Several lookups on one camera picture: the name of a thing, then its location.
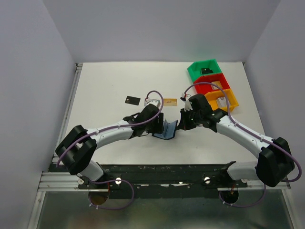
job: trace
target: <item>plastic tray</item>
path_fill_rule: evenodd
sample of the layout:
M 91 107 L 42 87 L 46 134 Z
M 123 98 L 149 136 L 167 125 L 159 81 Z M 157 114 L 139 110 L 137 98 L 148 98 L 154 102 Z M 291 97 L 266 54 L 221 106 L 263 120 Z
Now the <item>plastic tray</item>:
M 233 111 L 234 108 L 239 106 L 239 104 L 231 89 L 225 89 L 224 92 L 226 92 L 228 99 L 229 99 L 230 111 Z M 205 94 L 205 97 L 206 97 L 207 101 L 209 102 L 209 104 L 211 105 L 213 110 L 216 110 L 217 108 L 221 108 L 225 111 L 228 111 L 226 106 L 222 106 L 222 107 L 218 106 L 217 99 L 224 97 L 224 94 L 220 90 L 214 91 L 214 92 L 208 92 L 207 94 Z
M 201 83 L 201 82 L 208 82 L 208 83 L 216 82 L 215 84 L 221 86 L 222 89 L 230 89 L 230 86 L 227 80 L 225 79 L 224 74 L 222 73 L 208 75 L 208 76 L 201 76 L 194 83 Z M 217 88 L 214 89 L 211 85 L 208 84 L 195 85 L 195 88 L 197 93 L 199 94 L 206 94 L 212 91 L 219 91 L 219 89 Z
M 207 74 L 202 74 L 202 69 L 210 69 L 213 72 L 212 73 L 207 73 Z M 200 76 L 207 76 L 207 75 L 212 75 L 212 74 L 218 74 L 222 73 L 220 70 L 220 67 L 218 66 L 218 63 L 215 59 L 213 60 L 207 60 L 207 61 L 197 61 L 191 64 L 187 68 L 187 71 L 190 74 L 192 82 L 195 82 Z

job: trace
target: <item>orange bin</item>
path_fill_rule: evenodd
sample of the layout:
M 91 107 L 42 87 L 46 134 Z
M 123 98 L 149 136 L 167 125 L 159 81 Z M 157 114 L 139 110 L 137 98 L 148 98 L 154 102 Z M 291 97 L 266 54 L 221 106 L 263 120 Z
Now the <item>orange bin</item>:
M 230 111 L 233 111 L 234 108 L 239 105 L 233 94 L 233 91 L 231 89 L 224 89 L 224 92 L 227 94 L 230 103 L 229 106 Z M 207 101 L 209 102 L 213 110 L 216 110 L 217 108 L 221 108 L 225 111 L 228 111 L 226 107 L 224 94 L 220 90 L 208 92 L 204 96 L 206 97 Z

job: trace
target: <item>screw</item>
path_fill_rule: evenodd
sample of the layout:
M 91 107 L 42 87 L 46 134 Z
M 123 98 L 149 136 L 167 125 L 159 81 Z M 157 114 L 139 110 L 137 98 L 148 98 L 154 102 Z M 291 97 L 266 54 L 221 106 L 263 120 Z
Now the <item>screw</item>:
M 78 183 L 79 185 L 82 185 L 82 184 L 84 183 L 84 180 L 79 178 L 78 181 L 77 181 L 77 183 Z
M 116 182 L 115 182 L 117 185 L 119 185 L 119 184 L 121 184 L 121 183 L 122 183 L 122 182 L 120 181 L 120 180 L 121 180 L 121 178 L 120 178 L 120 177 L 116 178 L 116 180 L 118 180 L 118 181 L 116 181 Z
M 211 179 L 209 177 L 205 177 L 203 181 L 208 185 L 211 183 Z

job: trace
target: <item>metal bracket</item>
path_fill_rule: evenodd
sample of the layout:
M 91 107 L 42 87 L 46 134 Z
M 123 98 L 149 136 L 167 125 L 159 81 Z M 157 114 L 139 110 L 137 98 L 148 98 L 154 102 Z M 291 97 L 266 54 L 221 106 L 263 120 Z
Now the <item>metal bracket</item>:
M 38 186 L 38 191 L 44 192 L 108 192 L 108 189 L 79 189 L 77 176 L 72 176 L 69 173 L 42 173 L 41 181 Z
M 264 189 L 263 183 L 260 180 L 247 180 L 246 182 L 248 184 L 248 187 L 238 187 L 238 184 L 237 184 L 237 186 L 235 188 L 238 190 L 263 190 Z M 285 183 L 285 182 L 280 182 L 277 186 L 275 186 L 275 187 L 267 186 L 266 189 L 282 190 L 282 189 L 290 189 L 290 186 L 287 185 L 287 183 Z M 226 188 L 226 187 L 218 188 L 218 191 L 228 191 L 228 190 L 231 190 L 231 189 Z
M 45 192 L 37 192 L 32 213 L 30 215 L 28 229 L 37 228 L 45 195 Z
M 76 63 L 76 70 L 80 70 L 82 69 L 82 64 L 83 63 Z

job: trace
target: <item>green bin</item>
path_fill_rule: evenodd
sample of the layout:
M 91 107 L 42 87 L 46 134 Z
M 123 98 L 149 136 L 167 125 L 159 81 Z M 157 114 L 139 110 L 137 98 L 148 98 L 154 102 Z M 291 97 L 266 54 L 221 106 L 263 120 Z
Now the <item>green bin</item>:
M 215 59 L 194 62 L 187 68 L 187 71 L 189 72 L 193 83 L 201 76 L 222 73 Z

